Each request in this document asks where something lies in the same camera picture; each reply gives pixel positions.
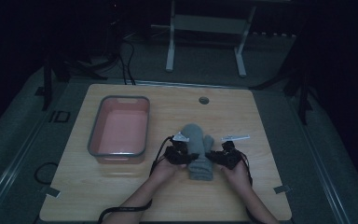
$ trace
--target metal frame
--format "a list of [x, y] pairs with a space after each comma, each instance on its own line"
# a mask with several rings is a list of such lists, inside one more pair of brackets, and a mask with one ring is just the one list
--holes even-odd
[[235, 59], [237, 61], [238, 73], [240, 77], [246, 77], [245, 65], [242, 58], [243, 46], [255, 15], [256, 7], [253, 6], [247, 20], [223, 19], [212, 17], [198, 17], [175, 14], [175, 0], [171, 2], [171, 27], [170, 45], [168, 46], [167, 64], [165, 70], [173, 71], [173, 61], [175, 54], [175, 30], [191, 30], [202, 32], [215, 32], [225, 34], [241, 35], [240, 44], [234, 48]]

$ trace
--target gray floor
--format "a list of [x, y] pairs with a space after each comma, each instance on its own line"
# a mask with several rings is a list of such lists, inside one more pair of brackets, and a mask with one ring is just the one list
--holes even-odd
[[[246, 89], [275, 76], [294, 41], [284, 36], [250, 36], [243, 53], [248, 76], [243, 78], [238, 77], [229, 43], [197, 47], [188, 38], [178, 39], [174, 70], [166, 73], [165, 37], [159, 35], [150, 42], [128, 38], [135, 48], [131, 73], [138, 85], [158, 82]], [[127, 62], [131, 47], [124, 45], [122, 53]], [[121, 71], [117, 64], [99, 72], [109, 77], [104, 83], [122, 84]], [[283, 223], [358, 223], [358, 174], [345, 147], [324, 110], [311, 97], [309, 124], [299, 122], [297, 98], [282, 93], [285, 81], [254, 91], [282, 182], [292, 189], [286, 195], [293, 220]], [[35, 181], [34, 172], [45, 162], [59, 162], [88, 86], [96, 82], [79, 75], [69, 83], [54, 82], [52, 105], [43, 112], [43, 98], [34, 96], [43, 83], [40, 70], [0, 119], [0, 179], [7, 167], [16, 171], [16, 178], [7, 181], [9, 186], [0, 195], [0, 223], [45, 223], [37, 218], [45, 198], [40, 190], [45, 185]], [[53, 111], [70, 112], [68, 122], [54, 122]], [[20, 152], [24, 152], [22, 165], [10, 166]], [[46, 166], [40, 178], [49, 181], [54, 171], [54, 166]]]

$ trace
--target forearm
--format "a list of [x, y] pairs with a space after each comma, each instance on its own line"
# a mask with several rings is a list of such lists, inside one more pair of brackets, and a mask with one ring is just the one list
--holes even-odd
[[[120, 207], [140, 207], [147, 205], [157, 192], [158, 187], [159, 183], [152, 181], [150, 178], [147, 179]], [[103, 224], [139, 223], [143, 213], [144, 211], [111, 213], [103, 221]]]
[[239, 192], [246, 208], [258, 221], [267, 224], [279, 223], [251, 188]]

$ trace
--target white table leg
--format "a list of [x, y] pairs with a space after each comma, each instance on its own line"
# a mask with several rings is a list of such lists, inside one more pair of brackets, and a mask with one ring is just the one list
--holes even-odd
[[252, 19], [255, 14], [255, 9], [256, 7], [252, 7], [248, 20], [243, 27], [241, 42], [236, 48], [234, 48], [235, 59], [237, 61], [238, 73], [240, 77], [246, 77], [246, 70], [245, 70], [245, 65], [243, 63], [242, 51], [243, 51], [243, 46], [245, 45], [246, 37], [249, 34], [249, 29], [251, 27]]
[[175, 56], [175, 1], [171, 2], [171, 27], [170, 27], [170, 45], [168, 46], [168, 57], [167, 57], [167, 65], [165, 66], [165, 70], [167, 72], [173, 71], [173, 59]]

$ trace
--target wooden tabletop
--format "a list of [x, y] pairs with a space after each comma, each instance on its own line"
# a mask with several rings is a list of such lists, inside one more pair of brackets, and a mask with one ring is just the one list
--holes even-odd
[[[101, 100], [107, 95], [142, 95], [150, 100], [145, 161], [140, 164], [100, 164], [87, 150]], [[200, 97], [207, 97], [203, 105]], [[75, 126], [62, 154], [51, 187], [61, 192], [48, 196], [40, 212], [45, 221], [95, 221], [107, 207], [119, 206], [148, 178], [162, 141], [188, 123], [198, 124], [222, 150], [226, 135], [249, 134], [234, 142], [248, 156], [253, 188], [279, 220], [292, 213], [284, 193], [269, 141], [250, 91], [191, 87], [124, 86], [94, 84], [89, 87]], [[213, 181], [188, 178], [180, 171], [153, 198], [142, 221], [244, 221], [243, 204], [221, 172], [214, 167]]]

